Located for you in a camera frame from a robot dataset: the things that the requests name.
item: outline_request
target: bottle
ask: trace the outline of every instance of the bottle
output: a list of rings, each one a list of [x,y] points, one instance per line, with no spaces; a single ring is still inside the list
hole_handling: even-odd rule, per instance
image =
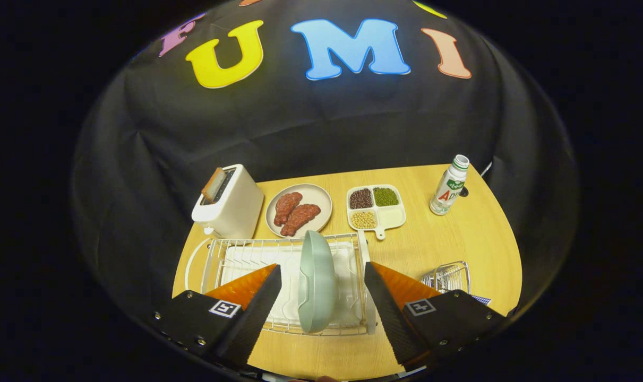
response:
[[[435,196],[430,199],[430,211],[435,215],[446,215],[451,205],[458,198],[467,177],[470,161],[464,155],[456,155],[453,162],[444,172],[437,186]]]

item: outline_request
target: toaster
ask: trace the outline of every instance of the toaster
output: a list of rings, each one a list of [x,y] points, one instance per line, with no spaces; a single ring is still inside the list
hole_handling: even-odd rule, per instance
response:
[[[212,203],[201,194],[192,220],[218,239],[253,239],[265,194],[241,164],[222,167],[226,177]]]

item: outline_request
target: toast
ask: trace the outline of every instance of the toast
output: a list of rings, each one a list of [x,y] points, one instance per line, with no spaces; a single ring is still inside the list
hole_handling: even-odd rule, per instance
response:
[[[220,186],[222,186],[222,182],[225,181],[226,177],[227,174],[222,170],[222,168],[217,167],[215,169],[215,172],[213,172],[210,180],[201,190],[201,194],[203,194],[205,202],[209,204],[214,203],[213,199],[215,199],[215,196],[217,196],[217,191],[220,190]]]

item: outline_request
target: red beans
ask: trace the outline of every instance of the red beans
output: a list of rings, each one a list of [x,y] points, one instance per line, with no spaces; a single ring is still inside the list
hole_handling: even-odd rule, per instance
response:
[[[369,208],[373,206],[371,200],[371,191],[368,188],[358,189],[350,195],[350,208],[356,210],[358,208]]]

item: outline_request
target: toaster slot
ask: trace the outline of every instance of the toaster slot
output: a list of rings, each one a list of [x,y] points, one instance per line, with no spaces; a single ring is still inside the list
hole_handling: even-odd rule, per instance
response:
[[[215,199],[212,200],[212,203],[209,203],[207,200],[205,200],[204,197],[201,197],[201,205],[210,205],[210,204],[217,203],[220,200],[220,198],[222,198],[222,194],[225,192],[225,189],[227,188],[227,184],[229,184],[229,180],[234,176],[234,172],[236,172],[236,169],[225,170],[225,180],[222,181],[220,188],[217,190],[217,193],[215,194]]]

